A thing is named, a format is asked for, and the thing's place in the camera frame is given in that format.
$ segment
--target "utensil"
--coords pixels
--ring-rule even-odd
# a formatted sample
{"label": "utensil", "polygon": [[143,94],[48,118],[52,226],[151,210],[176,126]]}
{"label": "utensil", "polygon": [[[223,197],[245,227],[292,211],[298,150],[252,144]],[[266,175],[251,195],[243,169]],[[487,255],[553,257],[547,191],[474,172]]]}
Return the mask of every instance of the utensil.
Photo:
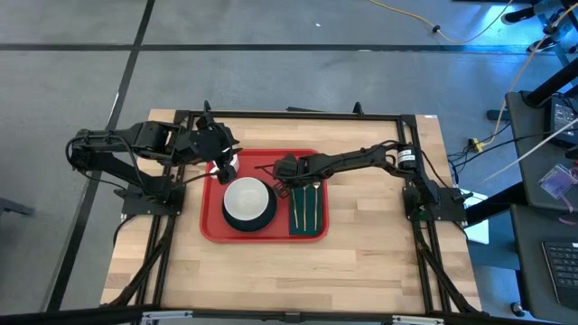
{"label": "utensil", "polygon": [[299,219],[297,218],[297,200],[295,199],[295,191],[291,190],[293,194],[293,214],[295,215],[295,229],[299,229]]}
{"label": "utensil", "polygon": [[303,231],[307,231],[307,188],[309,184],[303,186]]}
{"label": "utensil", "polygon": [[317,231],[317,192],[319,191],[319,186],[321,185],[320,181],[316,181],[313,183],[313,187],[315,188],[315,205],[314,205],[314,209],[315,209],[315,226],[314,226],[314,230]]}

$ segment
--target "desk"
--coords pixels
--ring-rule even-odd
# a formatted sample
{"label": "desk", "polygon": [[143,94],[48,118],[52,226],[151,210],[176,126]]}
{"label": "desk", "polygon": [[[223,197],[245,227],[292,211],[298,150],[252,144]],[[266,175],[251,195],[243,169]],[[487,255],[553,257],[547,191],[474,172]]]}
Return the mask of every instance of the desk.
{"label": "desk", "polygon": [[[544,132],[544,109],[527,106],[519,93],[508,93],[506,102],[510,113],[514,137],[535,135]],[[517,155],[527,153],[544,140],[543,136],[534,136],[515,142]],[[519,163],[522,181],[487,200],[466,209],[468,223],[474,225],[485,218],[509,209],[511,203],[532,207],[567,211],[561,200],[556,200],[537,184],[557,163],[571,166],[573,161],[564,157],[566,150],[552,144],[544,144]],[[572,187],[565,197],[578,206],[578,187]]]}
{"label": "desk", "polygon": [[541,245],[543,241],[576,240],[576,228],[557,221],[561,214],[557,211],[512,205],[510,212],[521,266],[522,306],[538,319],[575,324],[578,311],[556,301]]}
{"label": "desk", "polygon": [[[151,111],[150,120],[172,122],[174,110]],[[311,148],[327,154],[397,139],[386,121],[216,118],[243,148]],[[418,116],[421,146],[445,181],[452,181],[438,120]],[[149,173],[156,162],[139,161]],[[204,172],[187,167],[184,179]],[[242,311],[350,311],[423,313],[415,244],[406,221],[404,181],[369,168],[328,180],[330,228],[312,244],[215,244],[199,230],[203,181],[187,185],[177,218],[162,306]],[[116,298],[143,262],[150,216],[120,231],[102,302]],[[443,265],[470,304],[480,308],[465,238],[452,223],[437,222]],[[154,285],[155,270],[149,288]],[[430,273],[434,307],[438,290]],[[145,302],[150,302],[152,290]]]}

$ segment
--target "wooden tabletop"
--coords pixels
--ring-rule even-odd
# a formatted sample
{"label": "wooden tabletop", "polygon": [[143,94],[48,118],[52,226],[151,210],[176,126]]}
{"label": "wooden tabletop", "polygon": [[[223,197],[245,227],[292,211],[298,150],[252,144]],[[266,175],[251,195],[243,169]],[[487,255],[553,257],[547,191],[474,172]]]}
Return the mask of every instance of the wooden tabletop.
{"label": "wooden tabletop", "polygon": [[[172,122],[174,110],[154,109],[150,120]],[[243,148],[310,148],[336,154],[397,139],[387,121],[218,118]],[[421,146],[435,169],[451,182],[438,120],[418,116]],[[139,167],[161,174],[156,162]],[[204,172],[187,167],[184,179]],[[162,306],[245,311],[424,312],[404,181],[378,168],[339,173],[328,179],[330,228],[311,244],[216,244],[199,229],[203,182],[187,186],[177,218]],[[102,302],[116,298],[143,262],[151,216],[138,216],[118,234]],[[447,274],[470,304],[480,308],[463,233],[437,222]],[[149,288],[154,287],[156,269]],[[434,306],[440,309],[430,270]],[[148,290],[146,302],[152,300]]]}

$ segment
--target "green mat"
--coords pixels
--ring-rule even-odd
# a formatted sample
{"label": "green mat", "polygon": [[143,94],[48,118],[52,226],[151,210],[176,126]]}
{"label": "green mat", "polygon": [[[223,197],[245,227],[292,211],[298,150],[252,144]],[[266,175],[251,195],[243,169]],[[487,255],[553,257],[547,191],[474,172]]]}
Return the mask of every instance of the green mat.
{"label": "green mat", "polygon": [[[317,236],[322,231],[323,221],[323,187],[317,189],[317,207],[315,207],[315,188],[308,186],[305,188],[305,198],[303,197],[303,188],[294,189],[288,199],[289,203],[289,234],[302,236]],[[303,199],[305,199],[305,223],[303,223]],[[294,204],[297,207],[297,221],[295,224]],[[317,229],[315,229],[315,208],[317,208]]]}

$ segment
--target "floor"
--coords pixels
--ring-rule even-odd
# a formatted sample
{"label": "floor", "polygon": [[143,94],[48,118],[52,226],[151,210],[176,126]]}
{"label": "floor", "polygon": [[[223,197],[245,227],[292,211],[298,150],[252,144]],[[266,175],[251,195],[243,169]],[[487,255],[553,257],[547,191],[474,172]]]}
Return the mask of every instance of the floor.
{"label": "floor", "polygon": [[[387,2],[426,15],[459,39],[473,36],[503,9],[450,0]],[[148,3],[154,4],[150,22],[138,33],[147,0],[0,0],[0,197],[36,209],[33,218],[0,218],[0,314],[45,306],[86,189],[63,154],[80,128],[102,129],[117,116],[117,127],[128,127],[145,120],[151,108],[200,108],[204,99],[215,109],[333,112],[349,112],[360,101],[371,113],[438,115],[446,149],[454,153],[468,137],[493,131],[485,111],[500,107],[527,58],[525,48],[542,30],[537,18],[510,26],[498,21],[471,46],[439,47],[446,42],[426,25],[365,0]],[[572,42],[578,42],[574,31],[565,41]],[[130,46],[101,46],[133,43],[295,46],[132,53]],[[89,45],[87,51],[55,51],[51,44]],[[304,44],[327,46],[307,51],[298,46]],[[351,51],[359,44],[387,46]],[[538,54],[515,90],[532,89],[561,67],[554,53]],[[509,138],[504,132],[496,142]],[[468,164],[460,185],[487,195],[502,190],[519,180],[515,168],[481,181],[515,158],[511,145],[481,156]],[[108,186],[98,187],[63,309],[98,305],[120,206]],[[484,310],[512,317],[508,304],[518,299],[513,272],[476,266],[475,274]]]}

